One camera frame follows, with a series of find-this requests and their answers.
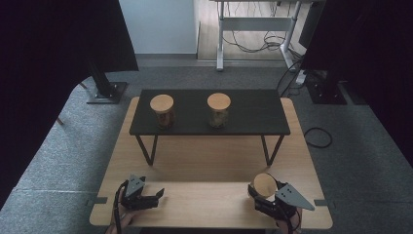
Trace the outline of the glass jar of tea bags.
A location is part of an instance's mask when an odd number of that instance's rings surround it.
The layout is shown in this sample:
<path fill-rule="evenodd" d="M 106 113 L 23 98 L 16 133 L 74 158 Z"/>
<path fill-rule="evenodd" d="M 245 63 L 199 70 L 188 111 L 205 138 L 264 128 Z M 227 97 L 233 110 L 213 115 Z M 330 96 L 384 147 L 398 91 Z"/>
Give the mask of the glass jar of tea bags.
<path fill-rule="evenodd" d="M 226 94 L 215 93 L 210 95 L 206 102 L 210 109 L 209 124 L 214 128 L 225 127 L 229 119 L 231 99 Z"/>

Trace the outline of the white desk frame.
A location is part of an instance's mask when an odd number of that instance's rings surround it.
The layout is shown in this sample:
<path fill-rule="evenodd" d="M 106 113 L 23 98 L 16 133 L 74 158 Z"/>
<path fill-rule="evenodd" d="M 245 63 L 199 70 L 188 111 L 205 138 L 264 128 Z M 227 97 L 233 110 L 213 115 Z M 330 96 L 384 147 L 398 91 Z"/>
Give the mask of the white desk frame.
<path fill-rule="evenodd" d="M 298 21 L 299 12 L 303 3 L 324 2 L 325 0 L 210 0 L 216 2 L 218 6 L 218 45 L 216 51 L 216 69 L 222 71 L 224 68 L 224 46 L 223 36 L 225 31 L 276 31 L 285 32 L 286 38 L 281 43 L 280 51 L 283 60 L 291 71 L 296 70 L 292 53 L 288 50 L 290 41 Z M 276 2 L 285 1 L 295 4 L 291 17 L 226 17 L 224 7 L 230 2 Z"/>

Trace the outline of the glass jar of dark leaves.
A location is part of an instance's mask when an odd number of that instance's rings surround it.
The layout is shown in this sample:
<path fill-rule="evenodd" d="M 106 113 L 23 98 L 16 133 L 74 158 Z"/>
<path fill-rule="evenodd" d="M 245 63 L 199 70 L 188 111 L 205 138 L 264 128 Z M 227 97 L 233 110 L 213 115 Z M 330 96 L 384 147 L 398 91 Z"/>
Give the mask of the glass jar of dark leaves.
<path fill-rule="evenodd" d="M 174 124 L 174 99 L 166 94 L 153 97 L 150 107 L 155 112 L 158 126 L 161 129 L 168 129 Z"/>

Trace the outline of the glass jar with wooden lid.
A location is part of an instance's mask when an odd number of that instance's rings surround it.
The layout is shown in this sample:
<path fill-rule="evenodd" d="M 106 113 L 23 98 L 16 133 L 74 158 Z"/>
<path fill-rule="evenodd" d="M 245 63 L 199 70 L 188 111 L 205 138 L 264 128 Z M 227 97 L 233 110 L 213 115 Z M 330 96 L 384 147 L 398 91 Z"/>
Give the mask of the glass jar with wooden lid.
<path fill-rule="evenodd" d="M 264 198 L 269 198 L 278 191 L 276 180 L 270 174 L 257 175 L 252 181 L 252 187 Z"/>

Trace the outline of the black metal riser shelf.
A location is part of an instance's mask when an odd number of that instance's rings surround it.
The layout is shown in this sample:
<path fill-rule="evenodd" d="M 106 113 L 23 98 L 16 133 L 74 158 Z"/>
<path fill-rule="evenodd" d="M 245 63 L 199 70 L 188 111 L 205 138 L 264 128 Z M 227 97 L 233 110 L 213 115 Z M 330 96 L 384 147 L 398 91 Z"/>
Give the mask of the black metal riser shelf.
<path fill-rule="evenodd" d="M 143 90 L 131 121 L 130 134 L 143 151 L 148 165 L 155 159 L 154 151 L 147 151 L 143 136 L 277 136 L 290 134 L 281 98 L 275 90 L 225 90 L 230 100 L 229 121 L 220 129 L 208 123 L 211 108 L 207 98 L 213 90 Z M 162 130 L 158 127 L 150 100 L 157 95 L 173 98 L 174 124 Z"/>

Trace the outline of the black metal stand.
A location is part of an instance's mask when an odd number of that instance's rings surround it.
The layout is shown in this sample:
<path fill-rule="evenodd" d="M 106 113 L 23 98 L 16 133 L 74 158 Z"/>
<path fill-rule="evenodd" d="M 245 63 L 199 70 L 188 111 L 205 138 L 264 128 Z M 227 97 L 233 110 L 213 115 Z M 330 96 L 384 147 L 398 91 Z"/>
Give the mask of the black metal stand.
<path fill-rule="evenodd" d="M 95 92 L 88 104 L 118 104 L 128 85 L 127 82 L 110 82 L 92 58 L 87 58 L 87 65 L 95 83 Z"/>
<path fill-rule="evenodd" d="M 307 70 L 305 84 L 315 104 L 347 104 L 337 81 L 325 70 Z"/>

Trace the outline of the person's left hand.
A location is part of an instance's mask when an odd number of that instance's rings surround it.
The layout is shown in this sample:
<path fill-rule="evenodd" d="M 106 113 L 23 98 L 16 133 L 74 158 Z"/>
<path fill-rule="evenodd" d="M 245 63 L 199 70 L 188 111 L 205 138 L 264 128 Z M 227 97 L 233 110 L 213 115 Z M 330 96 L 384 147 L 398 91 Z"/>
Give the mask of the person's left hand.
<path fill-rule="evenodd" d="M 139 215 L 139 211 L 124 212 L 119 218 L 114 217 L 104 234 L 121 234 L 124 229 Z"/>

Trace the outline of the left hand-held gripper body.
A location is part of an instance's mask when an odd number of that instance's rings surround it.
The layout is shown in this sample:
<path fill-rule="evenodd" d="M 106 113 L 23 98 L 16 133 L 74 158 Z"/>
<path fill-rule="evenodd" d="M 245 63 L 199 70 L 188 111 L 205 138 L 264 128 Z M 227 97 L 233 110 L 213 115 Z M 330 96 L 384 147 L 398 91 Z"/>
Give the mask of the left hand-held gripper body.
<path fill-rule="evenodd" d="M 131 175 L 123 191 L 121 204 L 128 210 L 140 211 L 157 208 L 159 199 L 153 196 L 143 196 L 145 182 L 141 182 L 137 175 Z"/>

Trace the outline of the person's right hand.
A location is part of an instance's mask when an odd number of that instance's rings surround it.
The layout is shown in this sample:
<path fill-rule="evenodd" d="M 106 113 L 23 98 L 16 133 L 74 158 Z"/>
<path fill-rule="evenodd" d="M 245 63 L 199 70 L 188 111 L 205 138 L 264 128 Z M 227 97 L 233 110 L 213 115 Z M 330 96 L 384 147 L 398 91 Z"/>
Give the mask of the person's right hand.
<path fill-rule="evenodd" d="M 302 211 L 297 210 L 289 221 L 277 220 L 276 224 L 281 234 L 301 234 Z"/>

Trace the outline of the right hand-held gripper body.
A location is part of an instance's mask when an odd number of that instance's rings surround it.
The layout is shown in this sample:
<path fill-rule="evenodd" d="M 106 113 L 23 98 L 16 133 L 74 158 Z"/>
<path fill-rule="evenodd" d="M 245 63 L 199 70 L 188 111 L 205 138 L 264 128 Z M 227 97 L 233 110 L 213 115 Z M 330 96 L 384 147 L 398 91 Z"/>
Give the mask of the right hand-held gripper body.
<path fill-rule="evenodd" d="M 298 208 L 308 211 L 315 209 L 314 205 L 289 183 L 276 192 L 273 201 L 257 195 L 254 198 L 254 208 L 275 220 L 285 221 L 294 216 Z"/>

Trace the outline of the black curtain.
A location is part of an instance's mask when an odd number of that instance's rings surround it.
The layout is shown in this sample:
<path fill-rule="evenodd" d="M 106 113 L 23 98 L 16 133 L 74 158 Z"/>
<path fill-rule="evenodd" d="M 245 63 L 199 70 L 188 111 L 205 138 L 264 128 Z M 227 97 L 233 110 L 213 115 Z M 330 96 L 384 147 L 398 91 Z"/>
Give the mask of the black curtain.
<path fill-rule="evenodd" d="M 325 0 L 302 67 L 349 81 L 413 167 L 413 0 Z"/>
<path fill-rule="evenodd" d="M 0 0 L 0 209 L 73 89 L 136 68 L 120 0 Z"/>

